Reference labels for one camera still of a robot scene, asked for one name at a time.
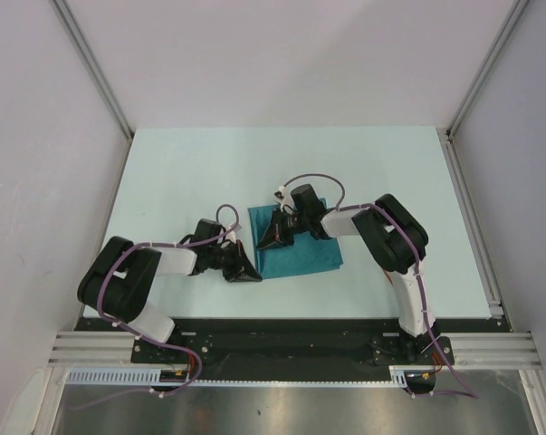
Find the teal satin napkin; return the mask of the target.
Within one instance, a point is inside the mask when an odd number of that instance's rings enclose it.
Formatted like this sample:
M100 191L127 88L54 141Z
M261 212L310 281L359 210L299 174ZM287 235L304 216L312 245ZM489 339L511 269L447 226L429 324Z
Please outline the teal satin napkin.
M268 205L248 208L255 267L263 279L330 272L343 265L336 239L315 240L308 232L296 235L292 246L258 250L257 242L264 235L275 210L279 210L279 207Z

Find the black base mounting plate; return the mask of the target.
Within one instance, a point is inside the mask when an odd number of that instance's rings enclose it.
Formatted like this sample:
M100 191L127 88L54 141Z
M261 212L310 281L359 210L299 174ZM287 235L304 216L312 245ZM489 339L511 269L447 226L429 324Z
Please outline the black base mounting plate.
M250 320L177 319L168 343L196 352L201 381L209 382L376 382L385 381L390 365L433 364L429 338L411 339L394 319ZM507 322L449 319L437 321L439 344L454 362L459 333L508 332ZM75 332L92 333L103 349L88 344L78 362L129 368L182 370L186 353L137 343L112 331L104 321L81 319Z

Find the orange plastic knife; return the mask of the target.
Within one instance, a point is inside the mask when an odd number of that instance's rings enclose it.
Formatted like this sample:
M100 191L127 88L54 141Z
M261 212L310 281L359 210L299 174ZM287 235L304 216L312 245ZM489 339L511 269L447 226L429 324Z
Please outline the orange plastic knife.
M392 278L391 274L390 274L388 271L386 271L385 269L380 269L380 270L381 270L381 272L383 273L383 275L385 276L385 278L387 279L387 281L388 281L391 285L393 285L394 282L393 282L393 278Z

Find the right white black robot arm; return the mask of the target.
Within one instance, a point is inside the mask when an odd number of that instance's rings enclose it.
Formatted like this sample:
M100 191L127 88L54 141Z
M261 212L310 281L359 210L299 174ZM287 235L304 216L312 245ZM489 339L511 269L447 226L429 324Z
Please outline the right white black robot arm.
M327 208L310 184L293 189L289 201L283 188L275 196L280 207L272 212L256 248L290 247L302 233L316 240L360 237L393 286L398 322L408 334L400 341L402 356L410 363L422 363L429 357L434 349L430 338L439 332L436 318L428 309L421 273L428 235L407 209L391 194L373 203Z

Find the aluminium frame post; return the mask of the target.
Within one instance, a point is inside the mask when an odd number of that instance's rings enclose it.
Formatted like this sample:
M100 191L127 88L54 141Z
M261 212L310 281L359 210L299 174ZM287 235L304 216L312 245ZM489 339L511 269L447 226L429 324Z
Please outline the aluminium frame post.
M110 83L101 69L95 53L86 38L81 25L75 17L69 3L64 0L50 0L49 4L53 8L56 16L62 24L64 32L68 35L73 48L78 54L85 70L90 75L91 80L99 93L104 105L108 109L111 118L114 120L122 135L128 142L132 142L135 132L129 126L128 118L120 106L120 102L112 90Z
M455 115L445 128L445 135L449 140L452 140L455 137L466 116L473 108L485 83L490 78L495 65L498 63L518 25L532 4L533 1L531 0L516 0L512 3L511 8L484 56L480 67L477 69L473 81L469 85L464 98L461 100Z

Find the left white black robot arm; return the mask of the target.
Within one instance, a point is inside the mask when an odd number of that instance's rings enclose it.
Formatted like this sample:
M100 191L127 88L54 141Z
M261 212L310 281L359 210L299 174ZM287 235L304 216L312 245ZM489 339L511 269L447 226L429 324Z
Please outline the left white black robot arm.
M158 275L198 276L207 270L221 272L228 283L263 280L234 229L203 218L194 233L173 245L137 246L112 237L81 280L77 296L114 326L152 340L151 351L170 363L181 355L183 341L173 334L175 322L148 300L152 284Z

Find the left aluminium frame post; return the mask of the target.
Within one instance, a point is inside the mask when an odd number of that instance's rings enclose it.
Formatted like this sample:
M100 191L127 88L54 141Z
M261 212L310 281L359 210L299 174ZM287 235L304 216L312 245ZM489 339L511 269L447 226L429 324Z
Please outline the left aluminium frame post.
M56 16L62 24L64 32L68 35L73 48L78 54L85 70L90 75L91 80L99 93L104 105L108 109L111 118L114 120L122 135L128 142L132 142L135 132L129 126L128 118L120 106L120 102L112 90L110 83L101 69L95 53L86 38L81 25L75 17L69 3L64 0L50 0L49 4L53 8Z

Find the right aluminium frame post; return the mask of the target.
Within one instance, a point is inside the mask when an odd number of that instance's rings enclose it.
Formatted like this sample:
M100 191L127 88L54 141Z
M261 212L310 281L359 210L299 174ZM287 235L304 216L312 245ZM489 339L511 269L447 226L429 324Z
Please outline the right aluminium frame post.
M533 1L531 0L516 0L512 3L511 8L484 56L480 67L477 69L473 81L469 85L464 98L461 100L455 115L445 128L445 135L449 140L452 140L455 137L466 116L473 108L485 83L490 78L495 65L498 63L518 25L532 4Z

